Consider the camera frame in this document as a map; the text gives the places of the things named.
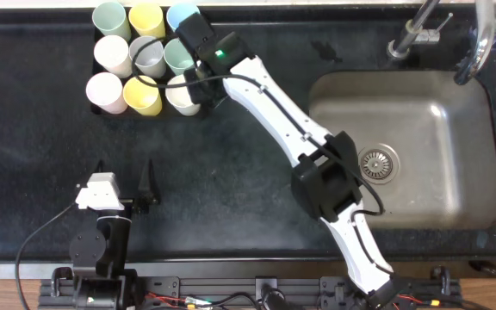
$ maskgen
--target drain strainer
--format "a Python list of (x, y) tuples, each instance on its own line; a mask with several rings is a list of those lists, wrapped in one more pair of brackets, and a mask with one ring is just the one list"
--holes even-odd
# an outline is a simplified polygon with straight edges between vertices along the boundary
[(374, 184), (392, 181), (400, 170), (400, 159), (393, 148), (382, 143), (367, 146), (359, 152), (361, 174)]
[(392, 173), (392, 159), (383, 151), (370, 150), (361, 159), (361, 169), (368, 177), (382, 180)]

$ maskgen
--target cup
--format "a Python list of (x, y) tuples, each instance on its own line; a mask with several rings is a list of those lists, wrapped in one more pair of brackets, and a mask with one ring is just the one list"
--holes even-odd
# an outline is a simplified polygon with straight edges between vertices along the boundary
[(179, 24), (194, 13), (200, 14), (200, 10), (196, 5), (192, 3), (178, 3), (168, 9), (165, 19), (168, 21), (171, 30), (176, 31)]
[[(129, 46), (129, 58), (133, 61), (133, 57), (139, 49), (146, 43), (156, 38), (152, 36), (139, 37)], [(164, 60), (164, 47), (162, 42), (152, 43), (150, 46), (145, 47), (143, 52), (135, 60), (135, 65), (148, 77), (161, 78), (165, 74), (165, 60)]]
[[(139, 78), (154, 83), (150, 77)], [(124, 100), (141, 115), (156, 116), (162, 111), (162, 98), (158, 89), (141, 83), (136, 77), (130, 78), (124, 86)]]
[[(171, 79), (170, 82), (168, 82), (168, 85), (182, 83), (185, 83), (185, 76), (183, 74)], [(190, 101), (190, 95), (187, 87), (166, 89), (165, 97), (168, 99), (168, 102), (170, 102), (173, 108), (179, 111), (182, 115), (192, 116), (200, 110), (200, 104), (194, 104)]]
[(108, 72), (94, 75), (85, 86), (87, 98), (110, 114), (120, 114), (127, 109), (121, 91), (120, 79)]
[(129, 21), (139, 35), (165, 37), (164, 13), (156, 3), (139, 3), (129, 10)]
[(127, 42), (117, 35), (102, 37), (93, 50), (96, 62), (118, 78), (131, 75), (131, 59), (128, 56)]
[(127, 22), (126, 9), (117, 2), (102, 3), (93, 10), (93, 24), (104, 35), (118, 35), (124, 40), (131, 39), (131, 29)]
[(183, 74), (185, 70), (195, 65), (193, 58), (179, 39), (173, 39), (165, 45), (164, 59), (176, 75)]

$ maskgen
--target black countertop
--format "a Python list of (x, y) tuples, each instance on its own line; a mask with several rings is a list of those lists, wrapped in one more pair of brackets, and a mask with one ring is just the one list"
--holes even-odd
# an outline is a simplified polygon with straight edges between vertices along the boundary
[[(468, 50), (473, 7), (437, 9), (455, 17), (437, 46), (404, 62), (385, 53), (416, 9), (283, 7), (202, 12), (222, 34), (237, 31), (271, 76), (305, 110), (322, 75), (354, 70), (455, 70)], [(332, 238), (290, 193), (288, 160), (240, 105), (224, 102), (201, 121), (108, 119), (84, 94), (91, 75), (90, 11), (0, 11), (0, 262), (75, 198), (102, 159), (132, 192), (151, 158), (163, 203), (133, 217), (128, 259), (254, 257), (334, 259)], [(478, 79), (496, 132), (496, 50)], [(29, 261), (68, 260), (75, 233), (96, 216), (73, 211), (31, 241)], [(388, 259), (496, 257), (487, 230), (374, 230)]]

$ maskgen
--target wooden floor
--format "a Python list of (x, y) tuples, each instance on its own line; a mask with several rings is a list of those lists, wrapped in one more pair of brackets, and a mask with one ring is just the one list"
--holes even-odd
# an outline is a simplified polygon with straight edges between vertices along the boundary
[[(496, 279), (462, 279), (461, 283), (466, 300), (496, 310)], [(36, 309), (40, 281), (23, 280), (22, 288), (30, 309)], [(0, 280), (0, 309), (22, 309), (14, 280)]]

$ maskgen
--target sink basin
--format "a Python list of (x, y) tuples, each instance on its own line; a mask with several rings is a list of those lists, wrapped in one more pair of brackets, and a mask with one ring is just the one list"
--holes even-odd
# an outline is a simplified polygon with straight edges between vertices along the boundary
[[(310, 116), (345, 131), (386, 213), (376, 228), (486, 228), (496, 220), (496, 147), (487, 93), (443, 71), (336, 72), (311, 89)], [(376, 210), (362, 188), (365, 208)]]

